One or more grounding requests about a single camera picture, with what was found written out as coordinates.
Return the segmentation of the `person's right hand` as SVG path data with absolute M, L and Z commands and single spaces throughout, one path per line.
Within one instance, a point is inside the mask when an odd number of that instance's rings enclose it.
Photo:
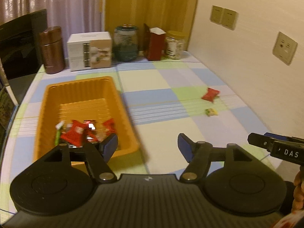
M 295 177 L 294 186 L 291 212 L 273 227 L 303 227 L 303 166 L 300 166 L 300 171 Z

